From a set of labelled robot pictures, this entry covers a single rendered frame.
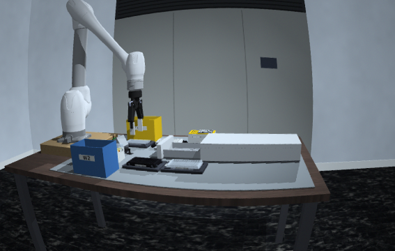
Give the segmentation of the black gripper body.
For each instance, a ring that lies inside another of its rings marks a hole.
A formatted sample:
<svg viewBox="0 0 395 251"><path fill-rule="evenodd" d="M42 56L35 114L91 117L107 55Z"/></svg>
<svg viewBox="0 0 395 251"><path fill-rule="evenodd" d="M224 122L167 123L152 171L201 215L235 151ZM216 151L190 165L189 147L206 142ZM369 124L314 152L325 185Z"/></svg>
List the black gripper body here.
<svg viewBox="0 0 395 251"><path fill-rule="evenodd" d="M136 101L140 101L140 97L142 97L142 90L140 91L129 91L128 92L128 98L131 98L131 101L133 100L133 107L136 105Z"/></svg>

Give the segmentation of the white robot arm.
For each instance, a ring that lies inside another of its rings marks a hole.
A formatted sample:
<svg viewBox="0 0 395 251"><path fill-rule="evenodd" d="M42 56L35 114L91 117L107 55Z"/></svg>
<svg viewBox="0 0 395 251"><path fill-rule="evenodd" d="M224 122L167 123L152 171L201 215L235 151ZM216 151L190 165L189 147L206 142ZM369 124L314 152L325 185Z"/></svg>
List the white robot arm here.
<svg viewBox="0 0 395 251"><path fill-rule="evenodd" d="M127 76L127 90L143 89L145 62L142 52L126 53L98 22L92 7L82 0L69 0L66 8L72 17L74 33L72 54L72 88L61 100L63 136L58 143L76 143L88 139L85 120L91 110L90 89L86 86L88 30L93 32L121 61ZM126 68L126 69L125 69ZM134 80L135 79L135 80ZM85 107L84 107L85 105Z"/></svg>

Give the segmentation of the blue open-top bin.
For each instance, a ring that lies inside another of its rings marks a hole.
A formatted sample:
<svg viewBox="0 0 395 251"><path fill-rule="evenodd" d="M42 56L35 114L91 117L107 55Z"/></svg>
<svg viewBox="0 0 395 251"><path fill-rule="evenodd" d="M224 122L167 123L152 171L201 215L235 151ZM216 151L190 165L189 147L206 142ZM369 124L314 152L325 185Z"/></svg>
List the blue open-top bin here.
<svg viewBox="0 0 395 251"><path fill-rule="evenodd" d="M83 139L70 151L74 173L107 178L119 169L116 140Z"/></svg>

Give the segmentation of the light grey bench mat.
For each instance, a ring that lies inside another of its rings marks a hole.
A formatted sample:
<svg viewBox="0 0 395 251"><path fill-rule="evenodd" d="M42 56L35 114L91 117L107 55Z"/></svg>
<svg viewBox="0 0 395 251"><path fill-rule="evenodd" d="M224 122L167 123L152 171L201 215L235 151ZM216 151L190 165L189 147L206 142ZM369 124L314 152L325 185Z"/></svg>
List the light grey bench mat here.
<svg viewBox="0 0 395 251"><path fill-rule="evenodd" d="M74 173L72 159L50 170L120 183L186 190L253 191L315 187L302 155L300 162L209 162L203 174L180 174L123 169L122 165L133 157L157 158L157 151L151 146L129 149L133 154L125 153L119 169L107 178Z"/></svg>

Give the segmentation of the yellow bin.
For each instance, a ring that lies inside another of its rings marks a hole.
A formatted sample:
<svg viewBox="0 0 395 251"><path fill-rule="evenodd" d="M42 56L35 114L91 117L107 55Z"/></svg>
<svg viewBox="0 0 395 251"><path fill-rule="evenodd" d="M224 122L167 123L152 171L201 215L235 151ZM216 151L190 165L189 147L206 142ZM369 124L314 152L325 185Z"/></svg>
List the yellow bin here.
<svg viewBox="0 0 395 251"><path fill-rule="evenodd" d="M135 135L130 135L130 124L127 124L127 140L129 139L150 139L157 141L162 137L162 117L159 116L144 116L143 131L138 131L137 116L134 117Z"/></svg>

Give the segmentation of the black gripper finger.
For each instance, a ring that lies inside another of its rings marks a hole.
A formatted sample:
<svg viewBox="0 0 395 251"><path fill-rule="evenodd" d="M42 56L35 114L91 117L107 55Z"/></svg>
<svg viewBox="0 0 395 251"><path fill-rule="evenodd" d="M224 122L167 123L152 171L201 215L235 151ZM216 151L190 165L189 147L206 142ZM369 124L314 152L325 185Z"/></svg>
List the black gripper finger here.
<svg viewBox="0 0 395 251"><path fill-rule="evenodd" d="M143 131L143 123L142 123L142 119L144 116L143 113L143 107L142 107L142 100L138 101L138 107L136 109L136 113L137 113L137 123L138 123L138 131Z"/></svg>
<svg viewBox="0 0 395 251"><path fill-rule="evenodd" d="M130 122L130 135L135 135L135 128L134 128L134 116L135 111L137 109L138 101L136 101L135 107L133 107L133 100L132 102L128 103L128 117L127 121ZM133 118L133 120L132 120Z"/></svg>

